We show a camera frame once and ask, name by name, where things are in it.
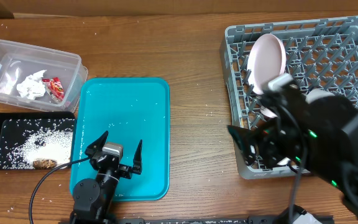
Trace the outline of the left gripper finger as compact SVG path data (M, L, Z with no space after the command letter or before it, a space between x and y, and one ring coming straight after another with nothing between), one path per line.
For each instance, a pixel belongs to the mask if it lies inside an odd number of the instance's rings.
M142 173L142 140L139 141L134 154L132 172L137 175Z
M102 150L108 137L108 131L105 131L97 140L93 141L88 147L87 152L97 152Z

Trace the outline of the red snack wrapper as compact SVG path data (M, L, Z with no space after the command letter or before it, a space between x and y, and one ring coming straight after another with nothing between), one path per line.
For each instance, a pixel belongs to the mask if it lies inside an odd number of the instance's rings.
M55 102L61 103L63 101L65 92L62 83L58 77L43 78L42 83L44 84L48 94Z

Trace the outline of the white round plate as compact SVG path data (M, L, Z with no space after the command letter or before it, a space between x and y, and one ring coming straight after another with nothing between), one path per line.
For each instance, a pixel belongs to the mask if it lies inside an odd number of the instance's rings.
M286 59L283 42L275 35L264 34L255 41L247 61L251 71L248 82L254 93L261 95L264 83L284 73Z

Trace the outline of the white napkin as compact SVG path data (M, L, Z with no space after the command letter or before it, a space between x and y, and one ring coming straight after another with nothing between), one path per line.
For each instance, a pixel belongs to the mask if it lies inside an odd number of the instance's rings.
M42 83L44 73L46 70L41 70L29 75L22 83L17 84L16 89L19 92L20 97L29 100L34 100L39 97L43 97L46 89Z

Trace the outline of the pink bowl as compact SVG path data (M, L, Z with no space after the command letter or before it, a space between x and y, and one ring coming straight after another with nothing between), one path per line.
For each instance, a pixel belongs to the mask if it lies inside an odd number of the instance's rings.
M320 99L320 98L324 98L324 97L327 97L327 96L334 96L333 93L331 93L330 91L325 91L325 90L320 90L320 89L313 89L311 90L305 100L308 104Z

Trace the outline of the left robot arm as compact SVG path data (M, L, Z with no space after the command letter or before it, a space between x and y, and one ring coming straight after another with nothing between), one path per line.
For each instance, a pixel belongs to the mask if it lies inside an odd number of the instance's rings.
M121 164L124 148L108 142L105 131L97 140L87 146L85 154L97 172L95 178L79 181L73 189L74 206L70 223L119 223L109 213L110 204L121 178L131 179L142 173L142 141L138 143L133 165Z

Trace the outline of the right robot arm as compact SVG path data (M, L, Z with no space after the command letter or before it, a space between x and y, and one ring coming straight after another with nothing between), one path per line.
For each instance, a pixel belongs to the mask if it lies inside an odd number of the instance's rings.
M311 103L298 90L268 91L262 104L277 116L254 130L227 127L243 160L261 157L272 168L284 158L343 193L358 219L358 109L343 96Z

